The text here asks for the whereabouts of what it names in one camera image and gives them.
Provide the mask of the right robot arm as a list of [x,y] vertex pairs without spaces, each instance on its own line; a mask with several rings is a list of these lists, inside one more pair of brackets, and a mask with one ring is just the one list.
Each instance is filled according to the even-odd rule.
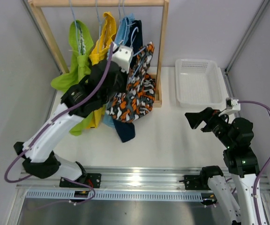
[[257,181],[260,169],[256,155],[250,147],[254,137],[253,124],[242,117],[228,122],[229,116],[239,111],[240,105],[228,106],[223,111],[207,107],[201,112],[185,113],[191,129],[196,129],[205,122],[206,125],[201,131],[212,132],[226,147],[223,152],[224,163],[231,174],[238,197],[235,198],[227,187],[219,166],[203,167],[199,184],[214,193],[230,224],[266,225],[268,222]]

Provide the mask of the blue hanger of camouflage shorts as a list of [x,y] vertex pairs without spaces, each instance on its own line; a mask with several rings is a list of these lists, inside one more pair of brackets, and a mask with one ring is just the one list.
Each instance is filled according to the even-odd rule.
[[130,35],[126,46],[130,47],[133,50],[133,56],[131,58],[130,70],[127,80],[127,84],[130,84],[134,80],[134,76],[136,75],[136,73],[139,71],[139,67],[143,63],[143,57],[147,50],[147,45],[143,45],[141,23],[136,23],[131,27]]

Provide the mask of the navy blue shorts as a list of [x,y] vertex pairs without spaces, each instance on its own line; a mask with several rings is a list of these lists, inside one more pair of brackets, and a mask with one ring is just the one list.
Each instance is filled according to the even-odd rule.
[[[131,47],[134,53],[137,53],[143,46],[142,22],[134,20],[127,36],[126,46]],[[123,123],[113,120],[116,132],[120,140],[124,143],[135,137],[135,126],[132,123]]]

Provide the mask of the orange camouflage patterned shorts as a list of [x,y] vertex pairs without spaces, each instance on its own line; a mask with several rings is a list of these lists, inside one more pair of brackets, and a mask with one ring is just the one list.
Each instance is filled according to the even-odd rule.
[[113,120],[131,123],[153,109],[156,94],[156,81],[148,73],[154,54],[154,44],[150,41],[143,57],[143,63],[125,92],[118,92],[108,103],[105,114]]

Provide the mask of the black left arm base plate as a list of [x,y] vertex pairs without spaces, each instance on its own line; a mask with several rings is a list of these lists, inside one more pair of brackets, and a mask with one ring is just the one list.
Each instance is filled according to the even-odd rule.
[[[85,184],[93,188],[100,188],[101,184],[101,174],[100,173],[88,173],[86,176],[81,176],[76,180],[77,183]],[[85,188],[83,185],[75,184],[61,178],[59,187],[63,188]]]

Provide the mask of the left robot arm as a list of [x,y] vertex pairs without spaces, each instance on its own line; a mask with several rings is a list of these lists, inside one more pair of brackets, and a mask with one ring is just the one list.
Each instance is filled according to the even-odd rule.
[[16,142],[14,149],[23,154],[24,170],[40,179],[52,175],[68,178],[75,187],[86,183],[86,171],[79,162],[71,162],[54,153],[54,148],[77,124],[104,106],[126,86],[126,67],[102,60],[91,73],[63,94],[54,114],[28,141]]

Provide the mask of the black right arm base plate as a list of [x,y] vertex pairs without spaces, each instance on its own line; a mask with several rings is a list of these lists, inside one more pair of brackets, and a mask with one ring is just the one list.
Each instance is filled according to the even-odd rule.
[[184,175],[179,181],[185,186],[185,190],[210,190],[205,180],[200,175]]

